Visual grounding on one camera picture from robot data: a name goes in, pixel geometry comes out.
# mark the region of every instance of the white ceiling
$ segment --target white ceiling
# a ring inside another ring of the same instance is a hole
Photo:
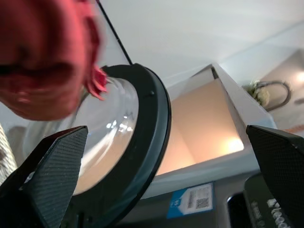
[[[212,62],[231,61],[238,53],[304,20],[302,0],[101,3],[131,60],[153,69],[166,86],[185,80]]]

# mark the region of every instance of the sticker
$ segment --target sticker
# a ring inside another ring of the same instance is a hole
[[[213,198],[213,183],[175,191],[167,218],[213,210]]]

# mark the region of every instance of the black cable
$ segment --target black cable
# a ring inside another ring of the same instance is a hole
[[[104,14],[105,20],[108,22],[108,24],[109,24],[109,26],[110,26],[112,32],[114,33],[114,36],[115,36],[115,38],[116,38],[116,40],[117,40],[119,46],[120,46],[121,49],[123,50],[123,53],[124,53],[126,59],[128,60],[129,64],[132,65],[133,63],[132,63],[132,61],[131,61],[131,59],[130,59],[130,57],[129,57],[127,51],[126,51],[126,49],[124,48],[123,43],[122,43],[121,40],[119,39],[119,36],[117,35],[117,33],[116,33],[115,29],[114,29],[114,26],[113,26],[112,23],[110,22],[110,19],[109,19],[108,15],[106,14],[106,12],[105,12],[103,6],[101,5],[100,0],[96,0],[96,2],[97,2],[97,4],[98,4],[100,10],[101,10],[102,13]]]

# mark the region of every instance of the open box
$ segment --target open box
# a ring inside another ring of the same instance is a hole
[[[172,108],[169,143],[143,198],[259,169],[246,126],[276,125],[218,64],[168,92]]]

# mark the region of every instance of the black cover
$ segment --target black cover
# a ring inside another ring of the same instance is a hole
[[[304,226],[304,139],[260,126],[247,134],[265,182],[296,228]]]
[[[72,197],[62,227],[103,228],[121,220],[147,190],[167,147],[171,106],[161,80],[139,64],[104,67],[104,71],[135,87],[136,127],[114,168],[94,187]]]
[[[0,227],[58,228],[75,190],[87,127],[44,138],[0,187]]]

